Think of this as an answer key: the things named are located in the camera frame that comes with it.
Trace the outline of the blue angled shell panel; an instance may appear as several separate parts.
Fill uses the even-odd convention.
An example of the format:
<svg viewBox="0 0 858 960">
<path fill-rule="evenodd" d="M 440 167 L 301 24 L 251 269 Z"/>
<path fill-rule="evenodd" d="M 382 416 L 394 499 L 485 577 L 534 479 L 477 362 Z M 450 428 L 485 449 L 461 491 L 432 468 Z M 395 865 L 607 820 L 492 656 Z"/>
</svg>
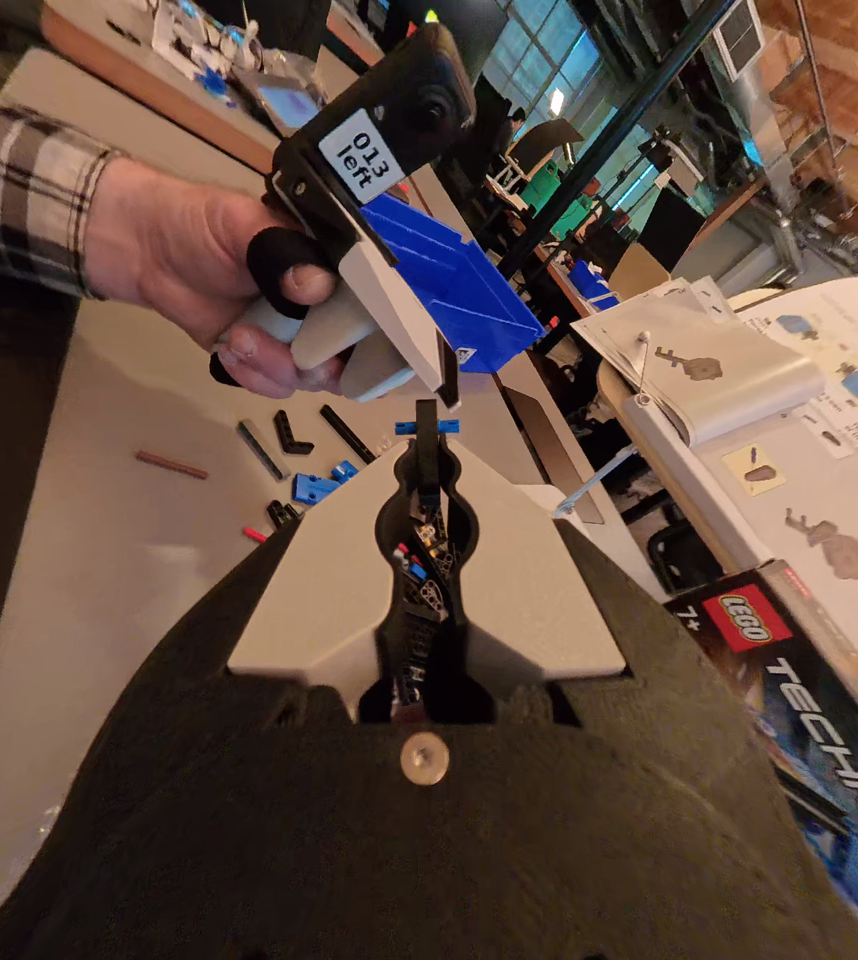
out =
<svg viewBox="0 0 858 960">
<path fill-rule="evenodd" d="M 291 501 L 306 507 L 321 503 L 339 490 L 341 483 L 335 479 L 315 474 L 296 473 L 291 481 Z"/>
</svg>

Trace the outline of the green panel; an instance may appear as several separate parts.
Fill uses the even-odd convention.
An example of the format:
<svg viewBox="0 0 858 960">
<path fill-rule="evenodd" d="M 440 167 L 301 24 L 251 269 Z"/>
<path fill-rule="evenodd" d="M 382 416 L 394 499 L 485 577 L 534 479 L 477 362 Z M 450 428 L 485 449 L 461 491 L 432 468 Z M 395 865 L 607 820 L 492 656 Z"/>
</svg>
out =
<svg viewBox="0 0 858 960">
<path fill-rule="evenodd" d="M 566 173 L 554 159 L 547 159 L 517 194 L 520 202 L 524 204 L 518 210 L 519 216 L 534 215 L 541 211 L 558 190 Z"/>
</svg>

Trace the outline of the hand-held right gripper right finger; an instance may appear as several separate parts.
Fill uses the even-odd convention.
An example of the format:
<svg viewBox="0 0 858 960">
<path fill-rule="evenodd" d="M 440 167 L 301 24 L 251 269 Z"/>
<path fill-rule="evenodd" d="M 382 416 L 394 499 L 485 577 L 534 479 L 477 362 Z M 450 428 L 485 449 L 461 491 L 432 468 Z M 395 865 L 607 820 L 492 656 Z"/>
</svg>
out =
<svg viewBox="0 0 858 960">
<path fill-rule="evenodd" d="M 489 721 L 519 690 L 615 678 L 627 661 L 593 597 L 579 523 L 553 486 L 517 486 L 457 441 L 439 441 L 457 553 L 453 627 L 439 642 L 439 718 Z"/>
</svg>

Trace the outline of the brown wooden board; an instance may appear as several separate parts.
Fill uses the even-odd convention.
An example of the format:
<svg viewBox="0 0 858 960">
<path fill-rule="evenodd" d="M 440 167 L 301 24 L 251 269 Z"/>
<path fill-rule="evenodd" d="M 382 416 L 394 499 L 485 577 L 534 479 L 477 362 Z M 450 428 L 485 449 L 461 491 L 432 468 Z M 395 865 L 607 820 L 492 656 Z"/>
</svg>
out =
<svg viewBox="0 0 858 960">
<path fill-rule="evenodd" d="M 253 171 L 270 173 L 279 139 L 154 52 L 152 18 L 135 2 L 44 1 L 40 23 L 45 40 L 76 66 Z"/>
</svg>

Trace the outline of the long black beam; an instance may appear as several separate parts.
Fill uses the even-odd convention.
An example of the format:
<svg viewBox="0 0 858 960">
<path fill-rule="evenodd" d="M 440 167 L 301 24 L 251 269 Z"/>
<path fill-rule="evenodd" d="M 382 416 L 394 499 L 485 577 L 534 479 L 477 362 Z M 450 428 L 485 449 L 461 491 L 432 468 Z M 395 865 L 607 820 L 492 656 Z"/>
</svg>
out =
<svg viewBox="0 0 858 960">
<path fill-rule="evenodd" d="M 328 426 L 337 434 L 353 455 L 364 465 L 375 462 L 376 455 L 329 404 L 319 408 L 319 414 Z"/>
</svg>

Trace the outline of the printed toy set box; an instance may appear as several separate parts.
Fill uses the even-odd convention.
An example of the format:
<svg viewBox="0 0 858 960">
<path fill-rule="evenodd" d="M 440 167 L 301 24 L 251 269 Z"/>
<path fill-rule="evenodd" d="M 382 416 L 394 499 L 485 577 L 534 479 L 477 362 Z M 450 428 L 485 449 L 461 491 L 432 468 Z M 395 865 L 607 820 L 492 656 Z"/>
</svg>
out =
<svg viewBox="0 0 858 960">
<path fill-rule="evenodd" d="M 858 916 L 858 654 L 784 561 L 672 597 L 744 703 L 795 822 Z"/>
</svg>

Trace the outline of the grey desk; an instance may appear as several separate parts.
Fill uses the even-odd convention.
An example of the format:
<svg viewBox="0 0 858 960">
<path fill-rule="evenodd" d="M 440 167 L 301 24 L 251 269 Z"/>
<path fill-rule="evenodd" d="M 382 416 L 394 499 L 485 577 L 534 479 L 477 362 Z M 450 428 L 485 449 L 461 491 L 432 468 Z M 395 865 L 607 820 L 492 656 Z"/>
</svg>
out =
<svg viewBox="0 0 858 960">
<path fill-rule="evenodd" d="M 0 623 L 0 958 L 654 957 L 669 845 L 622 735 L 531 691 L 357 726 L 232 677 L 293 523 L 225 578 L 195 516 L 48 451 Z"/>
</svg>

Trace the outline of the person's left hand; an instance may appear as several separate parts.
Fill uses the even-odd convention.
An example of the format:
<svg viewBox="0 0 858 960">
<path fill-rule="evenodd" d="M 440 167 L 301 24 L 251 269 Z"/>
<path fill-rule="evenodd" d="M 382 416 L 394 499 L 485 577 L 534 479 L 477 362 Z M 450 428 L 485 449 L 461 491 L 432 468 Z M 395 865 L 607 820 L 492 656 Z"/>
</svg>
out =
<svg viewBox="0 0 858 960">
<path fill-rule="evenodd" d="M 96 297 L 165 317 L 216 353 L 245 390 L 273 400 L 299 391 L 339 395 L 340 359 L 298 369 L 287 344 L 239 321 L 260 297 L 248 247 L 271 228 L 301 229 L 255 197 L 117 157 L 105 166 L 90 205 L 85 279 Z"/>
</svg>

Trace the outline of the black steel pillar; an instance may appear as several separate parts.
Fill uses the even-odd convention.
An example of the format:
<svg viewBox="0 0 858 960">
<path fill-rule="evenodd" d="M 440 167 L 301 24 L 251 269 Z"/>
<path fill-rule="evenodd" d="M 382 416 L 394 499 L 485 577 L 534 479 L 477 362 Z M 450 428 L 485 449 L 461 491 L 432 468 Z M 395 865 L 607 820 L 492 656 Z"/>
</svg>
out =
<svg viewBox="0 0 858 960">
<path fill-rule="evenodd" d="M 581 158 L 564 177 L 553 195 L 501 259 L 500 274 L 511 279 L 536 247 L 551 233 L 555 223 L 593 180 L 651 105 L 663 94 L 681 70 L 705 44 L 711 32 L 727 16 L 734 1 L 702 2 L 688 19 L 678 39 L 658 66 L 642 79 L 626 102 L 605 124 Z"/>
</svg>

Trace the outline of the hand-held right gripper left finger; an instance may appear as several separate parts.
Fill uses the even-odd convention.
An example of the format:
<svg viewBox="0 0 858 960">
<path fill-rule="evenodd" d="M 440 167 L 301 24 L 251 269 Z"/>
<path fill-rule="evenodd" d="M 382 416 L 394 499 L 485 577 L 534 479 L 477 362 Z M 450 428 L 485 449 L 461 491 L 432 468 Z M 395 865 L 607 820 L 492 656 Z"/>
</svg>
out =
<svg viewBox="0 0 858 960">
<path fill-rule="evenodd" d="M 380 676 L 375 638 L 394 586 L 376 521 L 399 491 L 396 464 L 408 448 L 387 450 L 303 515 L 228 659 L 231 673 L 332 688 L 356 718 Z"/>
</svg>

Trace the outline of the brown axle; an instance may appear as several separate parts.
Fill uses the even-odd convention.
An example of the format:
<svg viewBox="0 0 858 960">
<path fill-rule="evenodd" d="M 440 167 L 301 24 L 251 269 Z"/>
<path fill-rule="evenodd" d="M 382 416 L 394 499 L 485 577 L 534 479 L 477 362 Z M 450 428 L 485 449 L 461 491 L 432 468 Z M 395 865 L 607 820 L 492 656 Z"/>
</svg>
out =
<svg viewBox="0 0 858 960">
<path fill-rule="evenodd" d="M 137 450 L 133 454 L 133 457 L 140 463 L 154 466 L 170 473 L 188 476 L 199 481 L 206 481 L 209 479 L 209 473 L 207 470 L 189 463 L 164 457 L 158 453 L 147 450 Z"/>
</svg>

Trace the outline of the blue plastic bin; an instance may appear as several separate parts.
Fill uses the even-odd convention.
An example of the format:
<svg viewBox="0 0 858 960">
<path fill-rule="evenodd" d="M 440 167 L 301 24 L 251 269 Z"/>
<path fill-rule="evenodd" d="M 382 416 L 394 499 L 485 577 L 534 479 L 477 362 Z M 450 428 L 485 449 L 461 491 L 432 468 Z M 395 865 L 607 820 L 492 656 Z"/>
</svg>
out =
<svg viewBox="0 0 858 960">
<path fill-rule="evenodd" d="M 398 260 L 408 282 L 469 374 L 498 373 L 544 330 L 473 240 L 398 198 L 362 208 L 366 222 Z"/>
</svg>

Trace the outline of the tablet with lit screen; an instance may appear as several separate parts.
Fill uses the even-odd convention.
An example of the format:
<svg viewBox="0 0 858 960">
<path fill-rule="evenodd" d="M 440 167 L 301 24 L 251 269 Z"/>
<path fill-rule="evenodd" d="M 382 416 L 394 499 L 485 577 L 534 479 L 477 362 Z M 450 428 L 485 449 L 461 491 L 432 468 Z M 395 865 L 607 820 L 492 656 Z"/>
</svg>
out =
<svg viewBox="0 0 858 960">
<path fill-rule="evenodd" d="M 266 79 L 254 82 L 252 96 L 280 138 L 291 137 L 317 117 L 326 105 L 313 86 L 279 85 Z"/>
</svg>

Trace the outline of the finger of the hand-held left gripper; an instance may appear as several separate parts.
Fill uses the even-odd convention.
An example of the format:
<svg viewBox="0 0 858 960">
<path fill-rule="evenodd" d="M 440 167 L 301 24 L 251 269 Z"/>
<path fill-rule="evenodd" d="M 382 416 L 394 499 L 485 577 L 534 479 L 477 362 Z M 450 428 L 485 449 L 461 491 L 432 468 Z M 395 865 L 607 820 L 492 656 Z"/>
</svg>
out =
<svg viewBox="0 0 858 960">
<path fill-rule="evenodd" d="M 422 383 L 447 385 L 446 339 L 407 282 L 369 238 L 339 261 L 339 276 Z"/>
<path fill-rule="evenodd" d="M 443 332 L 437 328 L 435 334 L 441 376 L 441 382 L 435 389 L 435 395 L 446 410 L 455 411 L 461 404 L 458 357 Z"/>
</svg>

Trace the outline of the dark grey beam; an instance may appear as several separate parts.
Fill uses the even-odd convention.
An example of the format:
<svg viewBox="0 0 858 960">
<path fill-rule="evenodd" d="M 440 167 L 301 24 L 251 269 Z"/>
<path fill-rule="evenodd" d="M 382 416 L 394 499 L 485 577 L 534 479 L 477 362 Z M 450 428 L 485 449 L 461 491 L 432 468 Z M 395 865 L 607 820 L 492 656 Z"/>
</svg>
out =
<svg viewBox="0 0 858 960">
<path fill-rule="evenodd" d="M 278 453 L 272 452 L 271 445 L 268 444 L 249 419 L 240 419 L 236 425 L 236 432 L 274 481 L 281 483 L 291 477 L 292 472 L 289 467 L 279 457 Z"/>
</svg>

